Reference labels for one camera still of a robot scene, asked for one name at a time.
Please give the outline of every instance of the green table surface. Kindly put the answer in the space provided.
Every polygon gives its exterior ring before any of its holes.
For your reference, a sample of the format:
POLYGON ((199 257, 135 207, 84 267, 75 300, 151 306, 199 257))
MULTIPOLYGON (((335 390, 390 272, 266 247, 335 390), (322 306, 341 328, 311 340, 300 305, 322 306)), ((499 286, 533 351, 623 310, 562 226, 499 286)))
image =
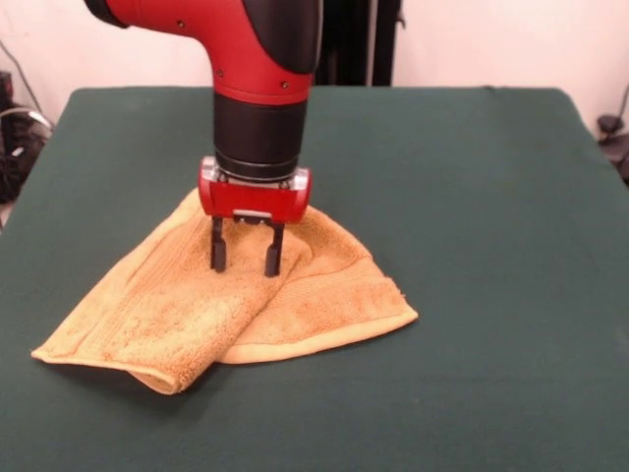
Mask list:
POLYGON ((312 203, 421 320, 184 394, 38 346, 196 185, 198 88, 79 90, 0 237, 0 470, 629 470, 629 193, 554 89, 317 88, 312 203))

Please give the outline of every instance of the table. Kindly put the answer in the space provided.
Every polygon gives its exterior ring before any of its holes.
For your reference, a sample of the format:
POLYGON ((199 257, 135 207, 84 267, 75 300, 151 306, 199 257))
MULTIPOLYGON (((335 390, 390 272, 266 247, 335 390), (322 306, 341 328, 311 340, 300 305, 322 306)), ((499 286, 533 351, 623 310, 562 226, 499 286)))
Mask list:
POLYGON ((629 470, 629 195, 556 89, 313 91, 313 205, 418 323, 175 397, 33 361, 194 188, 211 101, 73 94, 0 238, 0 470, 629 470))

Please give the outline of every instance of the electrical cord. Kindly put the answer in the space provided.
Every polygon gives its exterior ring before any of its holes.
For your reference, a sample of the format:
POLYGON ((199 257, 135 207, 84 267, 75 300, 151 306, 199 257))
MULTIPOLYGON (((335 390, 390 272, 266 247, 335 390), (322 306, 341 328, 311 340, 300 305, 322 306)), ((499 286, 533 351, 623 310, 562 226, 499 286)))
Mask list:
POLYGON ((622 115, 625 114, 625 109, 627 108, 627 98, 629 98, 629 84, 625 88, 625 93, 622 95, 622 102, 620 104, 620 110, 618 111, 618 118, 622 118, 622 115))
POLYGON ((48 128, 49 131, 54 131, 54 125, 48 118, 43 115, 43 113, 32 108, 28 108, 27 106, 16 106, 15 108, 9 108, 8 110, 0 112, 0 120, 6 116, 10 116, 16 113, 27 114, 30 118, 48 128))
POLYGON ((24 73, 24 71, 22 70, 22 66, 20 65, 20 62, 18 61, 18 59, 16 59, 16 57, 11 53, 11 51, 9 50, 9 48, 5 45, 4 42, 2 42, 2 39, 0 39, 0 49, 2 49, 4 51, 4 53, 7 55, 7 57, 9 58, 9 60, 11 62, 13 62, 13 64, 16 66, 16 69, 18 69, 18 73, 20 74, 20 77, 22 78, 22 81, 24 82, 24 85, 27 88, 27 91, 29 92, 30 98, 32 98, 33 103, 35 104, 35 107, 37 108, 37 111, 39 111, 40 113, 42 112, 41 110, 41 105, 39 105, 39 101, 37 101, 37 97, 35 96, 35 94, 32 92, 32 88, 30 87, 29 81, 27 80, 27 76, 24 73))

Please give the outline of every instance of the terry cloth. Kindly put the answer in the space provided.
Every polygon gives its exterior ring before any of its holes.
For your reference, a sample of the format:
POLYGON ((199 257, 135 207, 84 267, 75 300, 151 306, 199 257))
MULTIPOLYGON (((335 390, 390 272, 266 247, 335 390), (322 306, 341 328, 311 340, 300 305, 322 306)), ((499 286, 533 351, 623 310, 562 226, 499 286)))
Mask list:
POLYGON ((32 357, 126 371, 174 394, 216 362, 310 355, 419 317, 370 252, 315 208, 286 226, 281 272, 272 278, 263 274, 270 228, 225 220, 222 273, 209 268, 210 230, 192 191, 32 357))

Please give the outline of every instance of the black cable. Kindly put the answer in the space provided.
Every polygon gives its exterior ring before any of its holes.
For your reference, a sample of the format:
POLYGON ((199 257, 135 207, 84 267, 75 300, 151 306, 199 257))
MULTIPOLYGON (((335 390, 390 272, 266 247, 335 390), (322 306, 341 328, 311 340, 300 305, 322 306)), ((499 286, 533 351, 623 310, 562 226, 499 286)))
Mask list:
POLYGON ((18 59, 16 59, 15 56, 13 54, 11 54, 11 51, 9 51, 9 49, 4 44, 4 42, 2 42, 2 39, 0 39, 0 49, 2 49, 4 51, 4 53, 7 55, 9 60, 11 62, 13 62, 13 64, 16 66, 16 69, 18 69, 18 73, 20 74, 20 77, 22 78, 22 81, 24 82, 24 85, 26 86, 27 90, 29 91, 30 98, 32 98, 33 103, 37 107, 37 111, 39 111, 39 113, 43 113, 43 111, 41 109, 41 106, 39 105, 39 102, 37 101, 37 97, 32 92, 32 88, 30 88, 29 81, 27 80, 27 76, 25 75, 24 71, 22 70, 22 66, 20 65, 20 62, 18 62, 18 59))
POLYGON ((625 108, 627 107, 627 98, 629 98, 629 84, 627 84, 627 87, 625 89, 625 94, 622 96, 620 111, 618 112, 619 118, 622 118, 622 115, 625 114, 625 108))

